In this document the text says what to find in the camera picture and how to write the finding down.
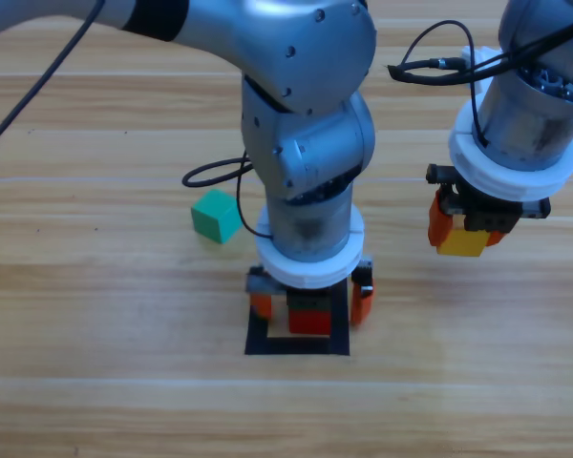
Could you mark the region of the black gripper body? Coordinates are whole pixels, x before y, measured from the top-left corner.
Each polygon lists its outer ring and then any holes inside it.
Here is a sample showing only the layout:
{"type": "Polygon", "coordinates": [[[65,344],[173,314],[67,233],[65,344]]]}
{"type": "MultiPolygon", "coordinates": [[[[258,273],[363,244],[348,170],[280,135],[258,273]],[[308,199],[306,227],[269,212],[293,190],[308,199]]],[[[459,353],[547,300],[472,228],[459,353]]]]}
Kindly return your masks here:
{"type": "MultiPolygon", "coordinates": [[[[361,260],[350,275],[352,283],[362,285],[373,281],[373,261],[361,260]]],[[[245,283],[245,291],[262,293],[270,296],[286,296],[286,303],[293,308],[310,308],[315,310],[330,309],[330,288],[301,289],[287,286],[273,279],[262,265],[249,268],[245,283]]]]}
{"type": "Polygon", "coordinates": [[[438,185],[438,215],[464,216],[464,229],[469,232],[509,234],[520,219],[546,219],[551,212],[550,198],[518,202],[492,197],[466,181],[455,166],[430,164],[426,180],[438,185]]]}

